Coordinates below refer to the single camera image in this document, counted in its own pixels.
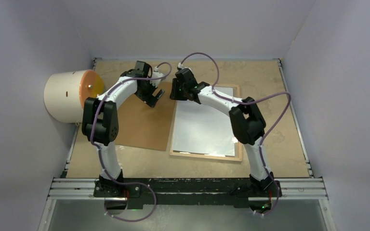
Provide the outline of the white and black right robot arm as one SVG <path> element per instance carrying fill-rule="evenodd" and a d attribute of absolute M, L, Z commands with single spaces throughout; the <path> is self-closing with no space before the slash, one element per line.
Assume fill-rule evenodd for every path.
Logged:
<path fill-rule="evenodd" d="M 172 80 L 170 99 L 196 102 L 228 116 L 233 135 L 247 153 L 252 192 L 262 196 L 270 190 L 274 176 L 266 164 L 263 147 L 266 122 L 253 98 L 231 99 L 206 82 L 198 83 L 191 69 L 183 67 L 177 70 Z"/>

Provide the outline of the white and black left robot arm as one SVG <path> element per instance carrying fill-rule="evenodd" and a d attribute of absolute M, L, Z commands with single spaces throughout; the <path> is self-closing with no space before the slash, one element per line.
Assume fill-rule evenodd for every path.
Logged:
<path fill-rule="evenodd" d="M 99 188 L 106 188 L 113 197 L 122 195 L 127 185 L 115 150 L 119 132 L 118 108 L 131 95 L 137 96 L 149 107 L 155 107 L 165 91 L 154 92 L 167 76 L 158 67 L 152 68 L 146 62 L 137 61 L 134 68 L 123 72 L 106 92 L 84 101 L 82 134 L 98 152 L 101 166 Z"/>

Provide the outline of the brown hardboard backing board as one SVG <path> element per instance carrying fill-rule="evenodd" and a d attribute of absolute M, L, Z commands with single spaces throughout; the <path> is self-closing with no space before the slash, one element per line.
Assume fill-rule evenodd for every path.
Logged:
<path fill-rule="evenodd" d="M 171 130 L 175 101 L 170 99 L 172 84 L 162 82 L 165 93 L 151 108 L 131 95 L 117 110 L 119 132 L 115 144 L 166 151 Z"/>

